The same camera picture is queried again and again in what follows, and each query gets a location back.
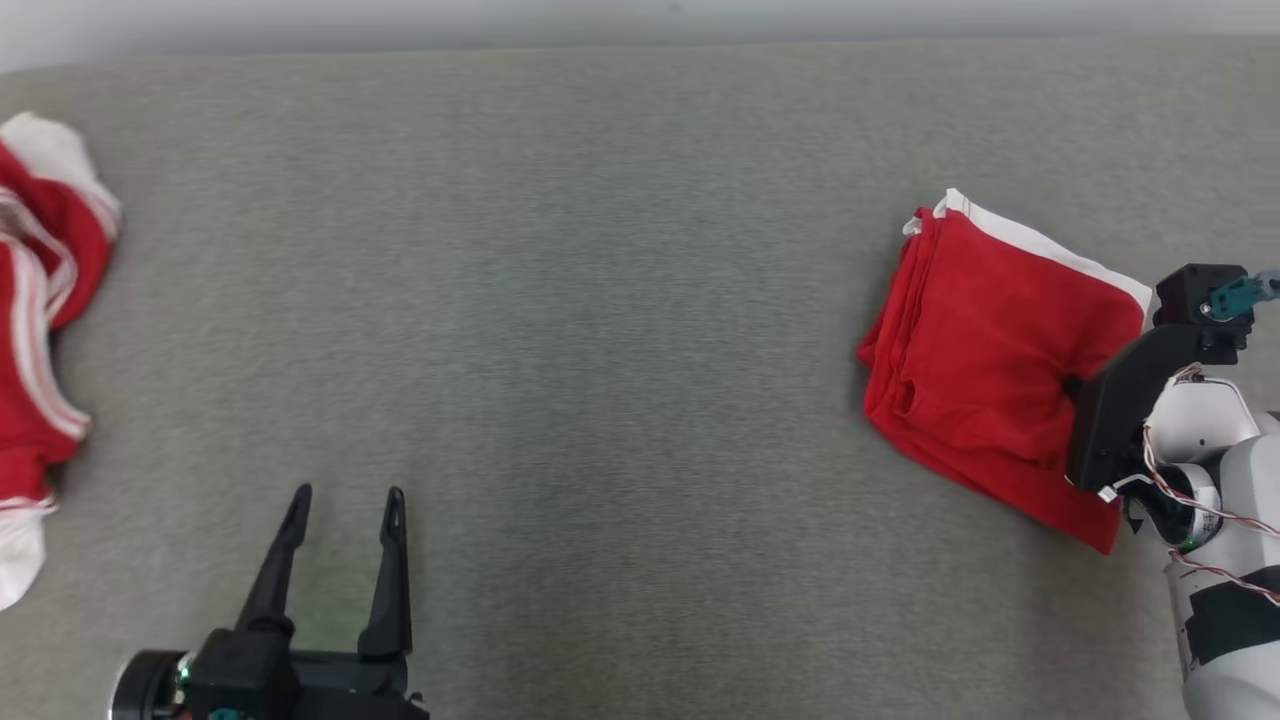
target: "white wall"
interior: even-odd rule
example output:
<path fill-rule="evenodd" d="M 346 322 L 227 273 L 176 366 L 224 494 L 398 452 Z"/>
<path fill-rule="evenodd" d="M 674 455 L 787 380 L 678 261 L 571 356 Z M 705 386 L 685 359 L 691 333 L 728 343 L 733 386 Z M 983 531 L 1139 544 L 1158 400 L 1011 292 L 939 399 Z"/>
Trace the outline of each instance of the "white wall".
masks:
<path fill-rule="evenodd" d="M 157 53 L 1098 32 L 1280 32 L 1280 0 L 0 0 L 0 72 Z"/>

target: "red and white garment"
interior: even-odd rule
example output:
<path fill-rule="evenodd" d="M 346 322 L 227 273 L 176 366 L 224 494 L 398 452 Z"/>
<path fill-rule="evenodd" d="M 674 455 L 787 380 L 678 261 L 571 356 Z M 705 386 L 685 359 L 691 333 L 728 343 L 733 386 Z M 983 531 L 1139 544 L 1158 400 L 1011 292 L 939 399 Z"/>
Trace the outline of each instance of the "red and white garment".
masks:
<path fill-rule="evenodd" d="M 76 131 L 31 113 L 0 126 L 0 610 L 44 565 L 42 519 L 58 507 L 46 469 L 88 429 L 58 389 L 49 332 L 88 306 L 119 211 Z"/>
<path fill-rule="evenodd" d="M 956 190 L 904 233 L 858 348 L 867 416 L 920 464 L 1110 552 L 1119 511 L 1065 477 L 1065 386 L 1138 337 L 1151 288 Z"/>

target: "teal connector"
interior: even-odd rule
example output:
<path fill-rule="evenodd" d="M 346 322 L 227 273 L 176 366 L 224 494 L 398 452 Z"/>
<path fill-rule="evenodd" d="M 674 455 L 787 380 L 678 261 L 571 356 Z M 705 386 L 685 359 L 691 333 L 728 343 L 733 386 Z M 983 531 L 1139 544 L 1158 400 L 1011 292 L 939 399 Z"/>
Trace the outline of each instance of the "teal connector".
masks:
<path fill-rule="evenodd" d="M 1253 309 L 1258 302 L 1280 296 L 1280 270 L 1267 270 L 1243 277 L 1212 292 L 1201 310 L 1215 320 L 1230 320 Z"/>

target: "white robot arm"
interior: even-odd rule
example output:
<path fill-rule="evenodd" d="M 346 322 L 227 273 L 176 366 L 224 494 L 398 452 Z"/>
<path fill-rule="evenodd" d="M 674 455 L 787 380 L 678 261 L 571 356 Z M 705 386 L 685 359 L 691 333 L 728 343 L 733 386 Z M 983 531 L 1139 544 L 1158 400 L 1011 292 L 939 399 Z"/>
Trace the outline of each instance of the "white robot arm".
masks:
<path fill-rule="evenodd" d="M 1280 421 L 1251 413 L 1234 384 L 1193 375 L 1171 384 L 1148 420 L 1156 470 L 1208 510 L 1156 523 L 1126 502 L 1139 534 L 1170 546 L 1165 568 L 1193 720 L 1280 717 Z"/>
<path fill-rule="evenodd" d="M 1280 420 L 1203 365 L 1234 365 L 1280 273 L 1185 265 L 1155 327 L 1076 393 L 1068 479 L 1123 502 L 1165 568 L 1193 720 L 1280 717 Z"/>

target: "folded red cloth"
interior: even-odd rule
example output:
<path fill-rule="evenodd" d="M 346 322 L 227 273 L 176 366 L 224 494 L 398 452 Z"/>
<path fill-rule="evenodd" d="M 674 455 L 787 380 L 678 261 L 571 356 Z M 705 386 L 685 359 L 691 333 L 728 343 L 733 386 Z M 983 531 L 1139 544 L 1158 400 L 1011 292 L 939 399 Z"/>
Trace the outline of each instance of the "folded red cloth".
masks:
<path fill-rule="evenodd" d="M 858 348 L 867 416 L 920 464 L 1110 552 L 1119 510 L 1066 480 L 1064 386 L 1142 332 L 1151 288 L 955 190 L 905 232 Z"/>

